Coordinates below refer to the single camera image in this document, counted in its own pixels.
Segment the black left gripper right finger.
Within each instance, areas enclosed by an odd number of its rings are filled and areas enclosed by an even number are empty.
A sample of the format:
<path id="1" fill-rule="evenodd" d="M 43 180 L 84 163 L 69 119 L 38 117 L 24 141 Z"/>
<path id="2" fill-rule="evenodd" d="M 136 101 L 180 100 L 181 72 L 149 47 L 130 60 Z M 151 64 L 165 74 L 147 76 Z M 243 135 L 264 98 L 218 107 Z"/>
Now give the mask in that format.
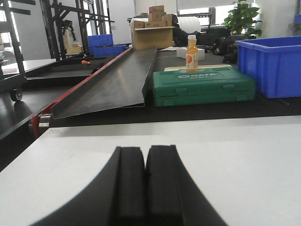
<path id="1" fill-rule="evenodd" d="M 225 226 L 186 170 L 175 145 L 153 145 L 146 163 L 151 226 Z"/>

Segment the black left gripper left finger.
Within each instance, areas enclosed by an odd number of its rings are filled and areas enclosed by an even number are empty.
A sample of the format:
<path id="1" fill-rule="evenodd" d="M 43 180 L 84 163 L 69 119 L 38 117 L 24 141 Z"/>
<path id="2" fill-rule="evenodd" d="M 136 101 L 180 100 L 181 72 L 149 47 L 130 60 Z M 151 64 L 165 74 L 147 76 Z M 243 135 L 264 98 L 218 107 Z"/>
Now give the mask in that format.
<path id="1" fill-rule="evenodd" d="M 146 219 L 144 159 L 139 147 L 116 147 L 78 195 L 36 226 L 143 226 Z"/>

